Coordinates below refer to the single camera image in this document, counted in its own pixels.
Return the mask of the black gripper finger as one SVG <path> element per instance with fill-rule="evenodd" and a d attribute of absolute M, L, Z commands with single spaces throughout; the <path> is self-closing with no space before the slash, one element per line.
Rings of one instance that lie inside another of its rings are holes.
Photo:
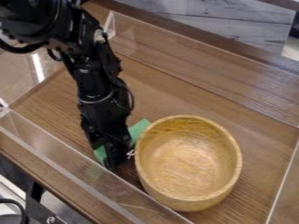
<path fill-rule="evenodd" d="M 133 146 L 133 137 L 122 136 L 121 138 L 105 138 L 105 166 L 109 170 L 114 171 L 126 161 L 127 153 Z"/>

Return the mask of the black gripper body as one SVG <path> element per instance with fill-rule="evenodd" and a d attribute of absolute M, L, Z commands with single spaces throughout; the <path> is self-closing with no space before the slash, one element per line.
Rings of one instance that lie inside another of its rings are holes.
<path fill-rule="evenodd" d="M 99 98 L 79 98 L 81 126 L 93 148 L 107 143 L 127 145 L 131 142 L 127 118 L 135 108 L 135 97 L 122 79 L 117 79 Z"/>

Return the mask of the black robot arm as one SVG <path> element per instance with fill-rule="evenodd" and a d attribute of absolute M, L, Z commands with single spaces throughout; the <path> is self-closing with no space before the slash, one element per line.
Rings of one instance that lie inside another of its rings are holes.
<path fill-rule="evenodd" d="M 127 118 L 135 98 L 99 21 L 81 0 L 0 0 L 0 32 L 22 44 L 0 39 L 2 49 L 25 54 L 45 48 L 67 67 L 78 84 L 81 127 L 101 163 L 117 169 L 133 145 Z"/>

